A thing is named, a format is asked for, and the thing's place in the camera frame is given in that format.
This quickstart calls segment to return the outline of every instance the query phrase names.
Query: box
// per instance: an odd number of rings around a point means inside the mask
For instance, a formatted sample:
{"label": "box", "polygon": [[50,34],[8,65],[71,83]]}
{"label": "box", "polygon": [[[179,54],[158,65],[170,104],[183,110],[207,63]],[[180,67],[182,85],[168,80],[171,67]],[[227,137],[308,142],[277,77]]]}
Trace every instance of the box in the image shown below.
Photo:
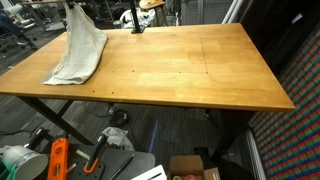
{"label": "box", "polygon": [[203,170],[203,163],[198,155],[173,156],[167,180],[180,176],[183,180],[187,175],[194,175],[197,180],[220,180],[218,168]]}

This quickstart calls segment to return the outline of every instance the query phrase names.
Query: wall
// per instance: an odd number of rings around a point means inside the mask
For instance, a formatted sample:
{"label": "wall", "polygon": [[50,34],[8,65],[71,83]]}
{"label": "wall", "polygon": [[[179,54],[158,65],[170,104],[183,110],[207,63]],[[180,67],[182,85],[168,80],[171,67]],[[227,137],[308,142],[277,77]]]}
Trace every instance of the wall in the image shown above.
{"label": "wall", "polygon": [[268,179],[320,178],[320,23],[279,76],[291,113],[251,121]]}

